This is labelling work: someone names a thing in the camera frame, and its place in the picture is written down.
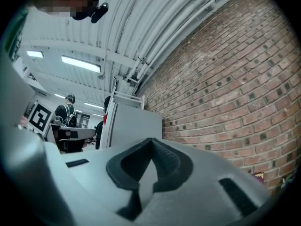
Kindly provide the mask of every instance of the ceiling-mounted fixture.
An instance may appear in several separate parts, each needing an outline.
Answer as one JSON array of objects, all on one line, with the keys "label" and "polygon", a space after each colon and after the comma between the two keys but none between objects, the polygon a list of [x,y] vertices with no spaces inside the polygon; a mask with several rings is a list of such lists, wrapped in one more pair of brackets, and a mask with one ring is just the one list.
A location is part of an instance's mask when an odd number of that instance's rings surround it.
[{"label": "ceiling-mounted fixture", "polygon": [[63,98],[63,99],[66,98],[65,96],[60,96],[60,95],[58,95],[58,94],[55,94],[55,96],[60,97],[60,98]]},{"label": "ceiling-mounted fixture", "polygon": [[84,104],[85,104],[85,105],[89,105],[89,106],[93,106],[93,107],[96,107],[96,108],[99,108],[99,109],[104,109],[104,107],[102,107],[102,106],[98,106],[98,105],[91,105],[91,104],[89,104],[89,103],[86,103],[86,102],[84,102]]},{"label": "ceiling-mounted fixture", "polygon": [[44,55],[41,51],[27,51],[27,54],[30,57],[44,58]]},{"label": "ceiling-mounted fixture", "polygon": [[[96,115],[96,114],[92,114],[92,115]],[[100,116],[100,117],[103,117],[103,115],[96,115],[96,116]]]},{"label": "ceiling-mounted fixture", "polygon": [[91,71],[97,72],[97,73],[100,72],[100,66],[99,65],[94,65],[94,64],[87,63],[85,61],[81,61],[81,60],[78,60],[78,59],[75,59],[75,58],[70,58],[70,57],[67,57],[67,56],[61,56],[61,58],[62,58],[62,61],[66,64],[81,67],[81,68],[91,70]]}]

